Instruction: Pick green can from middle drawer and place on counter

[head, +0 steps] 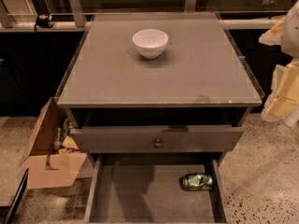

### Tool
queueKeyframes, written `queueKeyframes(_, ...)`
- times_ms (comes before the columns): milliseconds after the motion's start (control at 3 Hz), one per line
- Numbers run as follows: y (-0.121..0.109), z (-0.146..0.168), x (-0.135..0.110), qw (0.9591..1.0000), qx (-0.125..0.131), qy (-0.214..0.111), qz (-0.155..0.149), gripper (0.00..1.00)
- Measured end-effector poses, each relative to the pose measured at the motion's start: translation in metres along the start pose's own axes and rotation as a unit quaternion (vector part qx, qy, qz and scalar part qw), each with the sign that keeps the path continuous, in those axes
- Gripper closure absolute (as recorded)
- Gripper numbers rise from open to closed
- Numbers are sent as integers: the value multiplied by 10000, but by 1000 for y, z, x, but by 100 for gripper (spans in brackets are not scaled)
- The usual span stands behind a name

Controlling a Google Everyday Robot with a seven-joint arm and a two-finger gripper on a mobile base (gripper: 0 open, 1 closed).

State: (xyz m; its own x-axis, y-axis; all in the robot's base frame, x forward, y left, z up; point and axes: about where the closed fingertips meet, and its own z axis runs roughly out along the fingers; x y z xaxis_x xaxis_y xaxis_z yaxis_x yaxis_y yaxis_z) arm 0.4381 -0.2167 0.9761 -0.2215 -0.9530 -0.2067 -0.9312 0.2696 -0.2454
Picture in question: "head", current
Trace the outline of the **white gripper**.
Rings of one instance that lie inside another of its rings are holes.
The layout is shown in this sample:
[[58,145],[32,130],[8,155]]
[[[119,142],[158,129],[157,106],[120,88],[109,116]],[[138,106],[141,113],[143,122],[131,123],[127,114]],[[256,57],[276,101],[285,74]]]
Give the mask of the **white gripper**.
[[[281,45],[281,50],[299,57],[299,0],[275,25],[259,37],[266,46]],[[271,93],[264,103],[263,120],[282,120],[293,127],[299,121],[299,60],[292,59],[286,66],[277,65],[272,76]]]

